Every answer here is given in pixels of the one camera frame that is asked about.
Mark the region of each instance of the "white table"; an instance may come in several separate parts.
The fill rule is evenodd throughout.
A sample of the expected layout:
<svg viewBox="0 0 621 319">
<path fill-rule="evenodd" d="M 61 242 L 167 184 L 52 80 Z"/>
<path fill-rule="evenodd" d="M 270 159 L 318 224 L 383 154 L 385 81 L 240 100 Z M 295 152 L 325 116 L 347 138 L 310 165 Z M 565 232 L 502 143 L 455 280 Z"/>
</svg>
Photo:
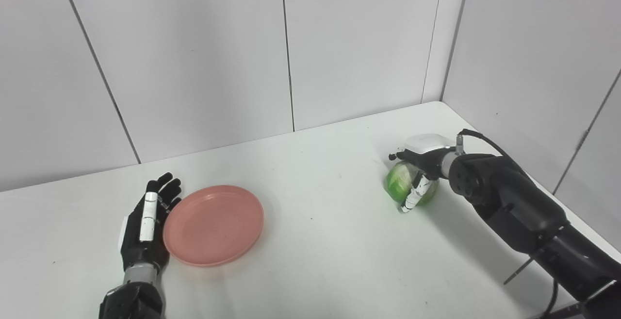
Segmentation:
<svg viewBox="0 0 621 319">
<path fill-rule="evenodd" d="M 121 220 L 146 182 L 171 171 L 183 196 L 239 185 L 266 213 L 258 243 L 215 268 L 171 259 L 167 319 L 516 318 L 541 312 L 552 279 L 506 246 L 443 182 L 408 214 L 382 188 L 405 138 L 452 138 L 441 102 L 0 193 L 0 308 L 7 319 L 96 318 L 122 281 Z M 466 141 L 466 151 L 490 151 Z M 579 230 L 621 255 L 568 211 Z M 570 303 L 562 291 L 557 304 Z"/>
</svg>

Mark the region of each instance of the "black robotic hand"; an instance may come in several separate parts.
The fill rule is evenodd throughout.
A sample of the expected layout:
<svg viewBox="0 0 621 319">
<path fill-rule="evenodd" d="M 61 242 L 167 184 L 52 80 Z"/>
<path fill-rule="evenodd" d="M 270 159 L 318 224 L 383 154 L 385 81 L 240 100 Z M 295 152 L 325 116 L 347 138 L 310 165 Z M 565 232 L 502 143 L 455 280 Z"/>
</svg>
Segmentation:
<svg viewBox="0 0 621 319">
<path fill-rule="evenodd" d="M 127 218 L 125 236 L 120 248 L 120 254 L 123 257 L 123 270 L 127 270 L 135 264 L 148 262 L 153 264 L 159 273 L 168 264 L 169 254 L 164 247 L 162 230 L 168 214 L 181 200 L 176 198 L 181 193 L 180 184 L 179 178 L 173 179 L 170 172 L 162 175 L 157 181 L 149 181 L 147 184 L 147 192 L 155 191 L 158 193 L 153 241 L 139 240 L 142 211 L 145 205 L 145 196 L 143 195 Z"/>
<path fill-rule="evenodd" d="M 146 194 L 127 218 L 120 250 L 125 271 L 123 285 L 106 293 L 99 306 L 99 319 L 161 318 L 163 300 L 155 282 L 169 259 L 162 231 L 168 214 L 180 201 L 180 198 L 177 198 L 181 193 L 180 184 L 179 178 L 173 179 L 171 173 L 165 173 L 158 180 L 148 182 Z M 150 201 L 157 201 L 157 206 L 153 221 L 150 223 L 147 221 L 145 226 L 143 212 L 146 197 L 154 199 L 148 200 L 147 204 Z M 141 228 L 143 232 L 147 229 L 146 234 L 149 235 L 147 240 L 142 237 Z"/>
</svg>

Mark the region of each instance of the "black fingertip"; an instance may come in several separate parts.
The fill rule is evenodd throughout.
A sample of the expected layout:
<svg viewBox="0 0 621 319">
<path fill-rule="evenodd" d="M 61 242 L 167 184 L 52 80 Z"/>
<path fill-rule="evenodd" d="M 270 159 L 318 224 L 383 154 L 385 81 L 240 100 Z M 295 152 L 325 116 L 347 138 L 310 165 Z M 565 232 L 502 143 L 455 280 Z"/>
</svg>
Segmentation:
<svg viewBox="0 0 621 319">
<path fill-rule="evenodd" d="M 177 206 L 177 204 L 181 201 L 181 198 L 176 198 L 173 200 L 173 202 L 170 203 L 170 205 L 168 206 L 168 210 L 173 210 L 173 208 L 175 208 L 175 206 Z"/>
<path fill-rule="evenodd" d="M 180 186 L 181 185 L 181 180 L 179 178 L 175 178 L 168 185 Z"/>
<path fill-rule="evenodd" d="M 155 191 L 160 190 L 160 183 L 158 181 L 149 181 L 147 184 L 147 191 Z"/>
<path fill-rule="evenodd" d="M 160 178 L 157 179 L 157 182 L 160 184 L 160 188 L 166 184 L 169 180 L 173 179 L 173 174 L 170 172 L 164 173 Z"/>
</svg>

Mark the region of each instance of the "wall seam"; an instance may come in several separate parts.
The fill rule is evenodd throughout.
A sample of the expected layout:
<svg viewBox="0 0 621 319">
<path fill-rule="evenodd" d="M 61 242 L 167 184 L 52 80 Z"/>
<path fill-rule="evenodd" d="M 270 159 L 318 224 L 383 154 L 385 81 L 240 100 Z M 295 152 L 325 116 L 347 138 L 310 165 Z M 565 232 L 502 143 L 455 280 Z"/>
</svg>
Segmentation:
<svg viewBox="0 0 621 319">
<path fill-rule="evenodd" d="M 574 163 L 574 160 L 576 159 L 576 156 L 578 155 L 578 152 L 582 148 L 582 146 L 584 144 L 584 141 L 588 137 L 588 134 L 590 133 L 591 129 L 593 128 L 593 125 L 595 124 L 597 118 L 599 117 L 599 114 L 601 113 L 602 109 L 604 108 L 604 105 L 608 101 L 608 98 L 610 97 L 610 94 L 612 93 L 612 89 L 614 89 L 614 87 L 617 85 L 617 82 L 619 81 L 619 76 L 621 76 L 621 69 L 619 69 L 619 72 L 617 73 L 617 76 L 615 77 L 615 80 L 612 82 L 612 85 L 610 85 L 610 87 L 608 88 L 608 92 L 604 96 L 604 100 L 602 101 L 602 104 L 600 104 L 599 108 L 597 108 L 597 111 L 595 112 L 595 116 L 593 117 L 593 119 L 591 120 L 590 124 L 588 125 L 588 128 L 586 129 L 586 131 L 584 131 L 583 137 L 581 138 L 580 142 L 578 143 L 578 145 L 576 147 L 576 150 L 574 151 L 574 153 L 572 155 L 572 158 L 570 158 L 570 161 L 567 164 L 567 167 L 565 167 L 565 170 L 563 171 L 563 174 L 561 175 L 561 178 L 558 180 L 558 183 L 554 187 L 554 190 L 552 191 L 552 195 L 556 195 L 556 192 L 561 187 L 561 183 L 565 179 L 565 176 L 567 175 L 568 171 L 570 171 L 570 168 L 571 168 L 572 164 Z"/>
<path fill-rule="evenodd" d="M 461 25 L 461 16 L 464 12 L 464 6 L 466 0 L 461 0 L 461 7 L 459 8 L 459 15 L 457 16 L 457 23 L 455 24 L 455 33 L 453 33 L 453 43 L 451 45 L 451 52 L 448 55 L 448 63 L 446 64 L 446 73 L 444 74 L 444 82 L 442 83 L 442 92 L 440 95 L 440 101 L 444 101 L 444 91 L 446 91 L 446 82 L 448 82 L 448 73 L 451 69 L 451 63 L 453 62 L 453 53 L 455 52 L 455 44 L 457 43 L 457 34 L 459 33 L 459 26 Z"/>
<path fill-rule="evenodd" d="M 127 140 L 129 141 L 129 145 L 131 146 L 131 150 L 133 151 L 133 155 L 136 158 L 136 161 L 138 162 L 138 164 L 141 164 L 140 162 L 140 157 L 138 156 L 138 151 L 136 151 L 136 147 L 133 144 L 133 140 L 131 140 L 131 136 L 129 135 L 129 131 L 127 130 L 127 126 L 125 124 L 125 121 L 123 120 L 123 116 L 120 113 L 120 109 L 118 108 L 118 104 L 114 98 L 113 92 L 110 89 L 110 85 L 108 84 L 108 80 L 106 79 L 106 75 L 104 75 L 104 71 L 101 67 L 101 64 L 99 63 L 99 58 L 97 58 L 97 55 L 95 54 L 95 49 L 93 48 L 93 44 L 91 43 L 91 39 L 88 37 L 88 34 L 86 33 L 86 28 L 84 27 L 84 23 L 82 22 L 82 18 L 80 18 L 80 14 L 78 13 L 78 8 L 75 5 L 75 2 L 73 0 L 69 0 L 69 5 L 71 5 L 71 9 L 73 9 L 73 14 L 75 14 L 76 19 L 78 20 L 78 24 L 80 25 L 80 29 L 82 30 L 82 35 L 84 35 L 84 39 L 86 40 L 86 44 L 88 45 L 88 48 L 91 52 L 91 55 L 93 56 L 93 60 L 95 60 L 95 65 L 97 66 L 97 69 L 99 71 L 99 75 L 101 76 L 103 82 L 104 82 L 104 86 L 106 87 L 106 91 L 108 93 L 108 96 L 110 97 L 110 100 L 113 103 L 114 106 L 114 110 L 117 113 L 118 116 L 118 120 L 120 120 L 120 124 L 123 127 L 123 131 L 125 132 L 125 135 L 127 137 Z"/>
<path fill-rule="evenodd" d="M 438 20 L 438 7 L 439 6 L 440 6 L 440 0 L 438 0 L 438 2 L 435 4 L 435 16 L 433 17 L 433 28 L 431 31 L 431 41 L 429 42 L 429 52 L 427 54 L 427 64 L 425 67 L 425 78 L 423 78 L 423 89 L 421 91 L 421 100 L 419 101 L 419 104 L 423 102 L 423 97 L 425 96 L 426 76 L 427 76 L 427 73 L 429 72 L 429 60 L 431 58 L 431 49 L 433 47 L 433 36 L 435 35 L 435 22 L 437 22 Z"/>
</svg>

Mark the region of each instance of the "black cable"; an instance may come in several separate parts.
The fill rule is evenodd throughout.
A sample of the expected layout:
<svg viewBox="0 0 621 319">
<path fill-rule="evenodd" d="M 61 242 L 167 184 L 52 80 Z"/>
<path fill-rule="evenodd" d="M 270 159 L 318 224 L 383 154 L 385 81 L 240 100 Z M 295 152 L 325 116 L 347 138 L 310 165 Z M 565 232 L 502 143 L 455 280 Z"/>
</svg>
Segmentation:
<svg viewBox="0 0 621 319">
<path fill-rule="evenodd" d="M 512 157 L 510 157 L 508 155 L 508 153 L 506 151 L 503 150 L 503 148 L 501 148 L 500 146 L 498 146 L 496 143 L 494 143 L 493 140 L 487 138 L 485 135 L 483 135 L 480 132 L 477 131 L 473 131 L 473 130 L 469 130 L 469 129 L 463 129 L 461 130 L 461 132 L 459 132 L 458 134 L 460 135 L 469 135 L 471 137 L 475 137 L 475 138 L 479 138 L 481 140 L 483 140 L 484 142 L 486 142 L 487 144 L 490 144 L 490 146 L 492 146 L 492 148 L 494 148 L 495 150 L 497 150 L 502 156 L 508 158 L 513 165 L 515 166 L 515 168 L 517 168 L 517 170 L 519 171 L 519 173 L 521 173 L 524 177 L 528 178 L 528 180 L 530 180 L 530 182 L 533 182 L 532 179 L 530 179 L 530 177 L 526 174 L 526 172 L 522 169 L 521 166 L 519 166 L 517 164 L 517 162 L 515 162 L 515 160 L 513 160 Z"/>
<path fill-rule="evenodd" d="M 554 282 L 552 283 L 552 298 L 550 299 L 550 303 L 548 304 L 548 308 L 545 309 L 545 311 L 543 311 L 541 317 L 539 317 L 539 319 L 546 319 L 548 317 L 548 315 L 550 315 L 550 312 L 552 312 L 552 309 L 554 308 L 554 305 L 556 305 L 556 297 L 558 296 L 558 282 L 556 281 L 556 279 L 554 280 Z"/>
</svg>

